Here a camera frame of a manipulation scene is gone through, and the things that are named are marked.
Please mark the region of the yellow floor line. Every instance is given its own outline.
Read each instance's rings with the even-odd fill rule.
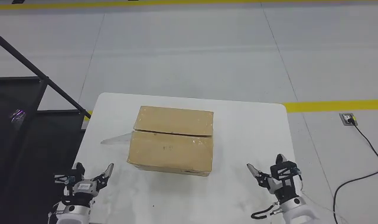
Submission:
[[[320,101],[320,102],[285,102],[282,103],[288,113],[298,112],[330,112],[378,110],[378,99],[350,101]]]
[[[348,2],[348,1],[378,1],[378,0],[149,0],[122,2],[76,2],[50,4],[17,4],[0,5],[0,10],[12,9],[69,9],[69,8],[107,8],[135,7],[150,5],[190,5],[190,4],[237,4],[260,2]]]

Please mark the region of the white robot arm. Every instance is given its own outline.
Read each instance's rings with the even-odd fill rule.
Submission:
[[[55,210],[56,224],[88,224],[90,208],[93,198],[107,186],[114,164],[111,163],[106,171],[91,179],[84,179],[85,169],[81,163],[75,163],[69,174],[55,175],[55,183],[63,183],[68,195],[63,195],[61,203],[64,208]]]
[[[276,164],[271,166],[271,174],[263,173],[251,164],[247,164],[249,171],[258,181],[259,186],[267,188],[270,194],[274,194],[278,199],[273,205],[266,210],[255,212],[251,215],[253,219],[265,219],[268,215],[283,214],[286,224],[293,224],[297,217],[306,216],[308,221],[302,224],[325,224],[315,210],[306,204],[305,200],[295,192],[294,176],[301,177],[301,171],[295,163],[288,161],[282,154],[278,154]]]

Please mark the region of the power outlet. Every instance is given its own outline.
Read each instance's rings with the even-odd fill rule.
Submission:
[[[354,119],[354,123],[356,125],[358,125],[357,121],[356,121],[356,117],[354,117],[353,113],[339,113],[339,115],[340,115],[341,121],[343,122],[344,125],[353,126],[352,123],[348,122],[348,119],[350,119],[350,118]]]

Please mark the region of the black cable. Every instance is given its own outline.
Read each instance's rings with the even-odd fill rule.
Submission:
[[[262,213],[266,213],[268,211],[270,211],[272,208],[274,207],[274,204],[272,204],[269,208],[265,209],[265,210],[262,210],[260,212],[255,212],[255,213],[252,213],[252,215],[250,216],[252,219],[256,219],[256,220],[259,220],[259,219],[265,219],[267,218],[266,215],[263,215],[263,216],[256,216],[258,214],[262,214]]]
[[[359,133],[366,139],[366,141],[369,143],[370,145],[370,148],[372,148],[372,150],[374,151],[374,153],[377,155],[378,157],[378,153],[377,151],[374,149],[374,147],[372,146],[371,142],[366,138],[366,136],[364,134],[362,134],[362,132],[360,131],[360,129],[356,126],[356,123],[354,121],[354,119],[348,119],[348,122],[349,123],[352,123],[354,125],[354,127],[359,131]],[[357,181],[357,180],[362,180],[362,179],[365,179],[365,178],[368,178],[368,177],[371,177],[373,175],[376,175],[378,174],[378,171],[375,172],[375,173],[372,173],[370,175],[367,175],[367,176],[363,176],[363,177],[360,177],[360,178],[356,178],[356,179],[353,179],[353,180],[349,180],[343,184],[341,184],[339,187],[337,187],[336,191],[335,191],[335,195],[333,196],[333,218],[335,219],[335,223],[338,224],[337,222],[337,219],[336,219],[336,214],[335,214],[335,211],[336,211],[336,196],[337,196],[337,192],[339,191],[339,189],[341,189],[343,186],[345,186],[346,184],[349,184],[351,182],[354,182],[354,181]]]
[[[366,141],[369,143],[370,145],[370,148],[372,148],[372,150],[374,151],[374,153],[377,155],[378,157],[378,153],[377,151],[374,149],[374,147],[372,146],[371,142],[366,138],[366,136],[364,134],[362,134],[362,132],[360,131],[360,129],[357,127],[356,123],[353,123],[354,127],[356,127],[356,129],[359,131],[359,133],[366,139]]]

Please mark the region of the box flap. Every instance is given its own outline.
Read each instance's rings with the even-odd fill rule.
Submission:
[[[211,172],[213,137],[134,131],[128,163]]]
[[[141,106],[134,129],[180,135],[213,135],[214,112]]]

